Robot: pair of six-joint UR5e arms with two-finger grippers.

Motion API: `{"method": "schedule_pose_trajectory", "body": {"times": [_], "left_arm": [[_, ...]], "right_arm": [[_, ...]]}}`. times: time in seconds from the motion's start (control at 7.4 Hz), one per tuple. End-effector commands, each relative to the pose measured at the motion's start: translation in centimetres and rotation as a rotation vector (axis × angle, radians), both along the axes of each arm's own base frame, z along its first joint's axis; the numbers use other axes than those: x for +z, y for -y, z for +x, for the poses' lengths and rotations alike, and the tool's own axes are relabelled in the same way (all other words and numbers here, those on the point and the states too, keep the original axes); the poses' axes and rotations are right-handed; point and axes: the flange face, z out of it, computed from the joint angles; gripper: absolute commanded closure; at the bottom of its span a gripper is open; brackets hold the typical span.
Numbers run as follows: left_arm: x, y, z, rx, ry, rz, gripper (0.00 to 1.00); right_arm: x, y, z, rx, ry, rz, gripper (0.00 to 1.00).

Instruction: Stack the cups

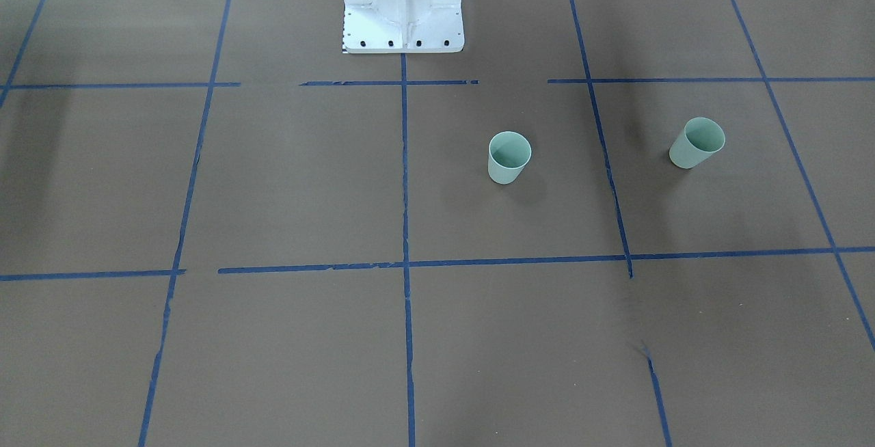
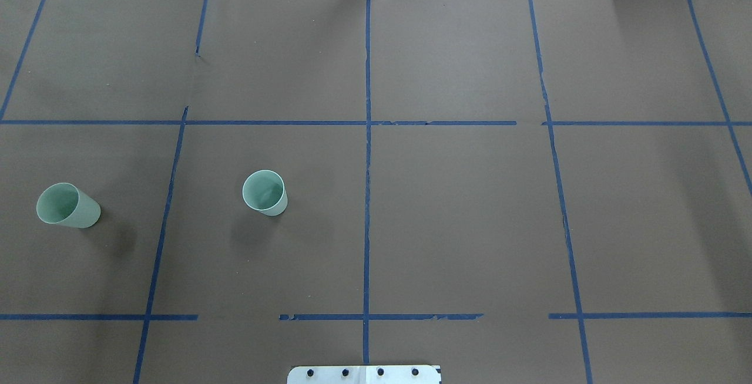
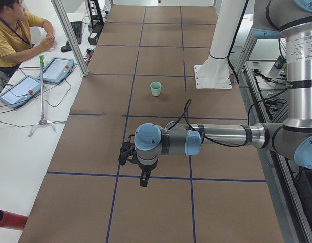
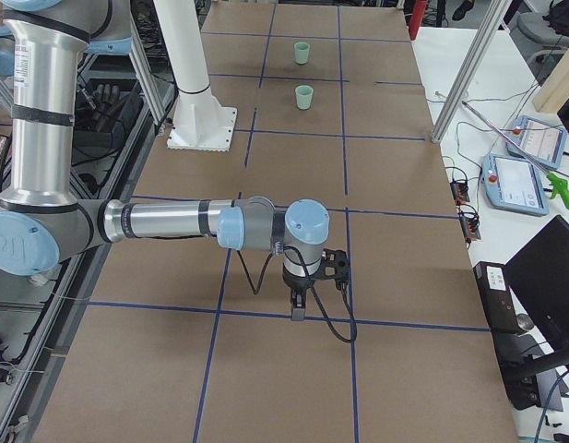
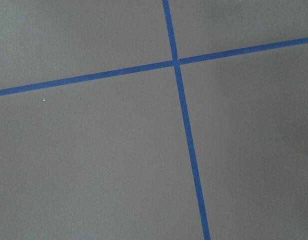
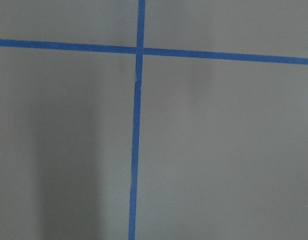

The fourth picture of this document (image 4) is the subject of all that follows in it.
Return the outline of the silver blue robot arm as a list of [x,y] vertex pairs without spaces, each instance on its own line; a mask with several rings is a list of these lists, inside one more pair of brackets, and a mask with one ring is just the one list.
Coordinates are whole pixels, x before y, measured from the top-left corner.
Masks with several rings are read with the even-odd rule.
[[16,48],[9,187],[0,194],[0,269],[30,276],[92,247],[129,238],[214,237],[220,246],[283,258],[291,317],[324,278],[329,215],[302,199],[279,210],[263,197],[133,204],[70,191],[77,64],[85,52],[132,48],[126,1],[7,1]]

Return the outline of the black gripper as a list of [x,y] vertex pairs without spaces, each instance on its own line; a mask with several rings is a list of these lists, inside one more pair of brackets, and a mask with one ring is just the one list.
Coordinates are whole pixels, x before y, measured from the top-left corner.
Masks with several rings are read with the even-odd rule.
[[297,276],[287,269],[283,270],[283,281],[290,288],[290,319],[304,321],[306,313],[306,294],[314,287],[316,279],[312,276]]

